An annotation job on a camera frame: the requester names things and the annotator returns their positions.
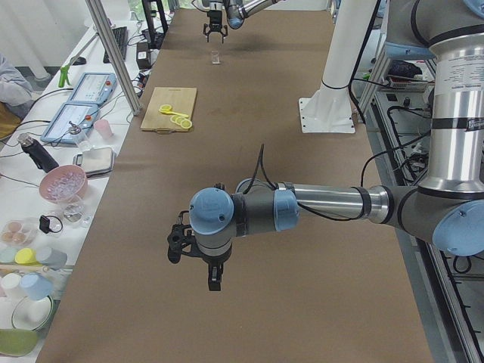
keyboard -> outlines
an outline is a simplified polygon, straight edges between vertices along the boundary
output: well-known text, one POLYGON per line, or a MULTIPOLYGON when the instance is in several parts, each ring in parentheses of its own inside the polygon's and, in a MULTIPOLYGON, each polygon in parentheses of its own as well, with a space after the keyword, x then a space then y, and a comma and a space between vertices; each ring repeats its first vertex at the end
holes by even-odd
MULTIPOLYGON (((128 49, 128 28, 126 26, 121 26, 112 30, 119 51, 121 52, 123 59, 126 60, 126 50, 128 49)), ((103 63, 110 63, 109 55, 107 55, 106 51, 104 51, 103 63)))

brown table surface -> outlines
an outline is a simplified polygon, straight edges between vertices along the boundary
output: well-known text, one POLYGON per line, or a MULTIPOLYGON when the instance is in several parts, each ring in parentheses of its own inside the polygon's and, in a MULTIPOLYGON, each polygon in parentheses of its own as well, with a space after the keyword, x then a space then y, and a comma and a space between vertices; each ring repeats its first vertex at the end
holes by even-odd
MULTIPOLYGON (((326 12, 263 11, 224 45, 205 41, 207 21, 177 12, 142 97, 197 87, 194 131, 141 132, 133 119, 38 361, 432 361, 388 226, 307 217, 238 238, 220 293, 201 260, 167 260, 178 212, 201 188, 250 177, 262 142, 273 181, 356 185, 371 155, 361 124, 300 131, 298 98, 319 87, 329 49, 326 12)), ((367 180, 378 184, 374 167, 367 180)))

wooden cutting board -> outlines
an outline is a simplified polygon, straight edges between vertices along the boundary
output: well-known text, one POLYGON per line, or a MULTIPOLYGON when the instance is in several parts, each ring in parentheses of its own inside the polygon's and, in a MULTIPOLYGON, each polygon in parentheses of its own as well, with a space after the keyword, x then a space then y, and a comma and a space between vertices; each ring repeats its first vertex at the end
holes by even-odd
POLYGON ((172 123, 170 120, 172 115, 164 115, 159 109, 162 104, 171 104, 175 112, 186 113, 191 119, 196 97, 196 88, 155 87, 141 123, 141 130, 155 132, 190 131, 191 129, 183 129, 181 126, 172 123))

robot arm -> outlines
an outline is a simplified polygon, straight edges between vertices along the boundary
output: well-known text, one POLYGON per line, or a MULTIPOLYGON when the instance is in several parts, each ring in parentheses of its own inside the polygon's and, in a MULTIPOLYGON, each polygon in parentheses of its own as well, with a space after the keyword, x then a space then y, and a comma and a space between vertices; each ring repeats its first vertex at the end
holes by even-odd
MULTIPOLYGON (((232 6, 231 17, 243 20, 272 3, 232 6)), ((336 221, 388 224, 456 256, 483 251, 484 184, 479 174, 484 141, 484 8, 477 3, 390 2, 387 38, 389 49, 397 48, 395 58, 422 57, 422 49, 428 48, 437 59, 429 165, 417 187, 257 182, 245 188, 245 181, 232 195, 221 186, 204 189, 191 201, 190 224, 184 225, 181 215, 173 225, 168 237, 170 261, 179 261, 181 255, 204 259, 209 265, 209 288, 220 290, 231 239, 292 228, 299 211, 336 221)))
POLYGON ((252 0, 244 5, 242 0, 209 0, 209 10, 207 17, 209 17, 209 24, 203 25, 203 34, 206 40, 209 41, 210 33, 222 34, 222 42, 228 35, 228 28, 222 25, 222 10, 225 8, 227 14, 228 25, 232 29, 239 29, 244 20, 249 16, 258 13, 259 11, 276 4, 280 0, 252 0))

black thermos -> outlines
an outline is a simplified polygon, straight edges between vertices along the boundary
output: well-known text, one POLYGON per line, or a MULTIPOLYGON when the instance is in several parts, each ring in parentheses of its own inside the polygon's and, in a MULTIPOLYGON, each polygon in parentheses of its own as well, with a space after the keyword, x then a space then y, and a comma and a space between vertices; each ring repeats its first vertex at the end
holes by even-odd
POLYGON ((37 168, 50 172, 59 166, 47 150, 29 134, 20 134, 17 140, 20 142, 23 152, 29 154, 37 168))

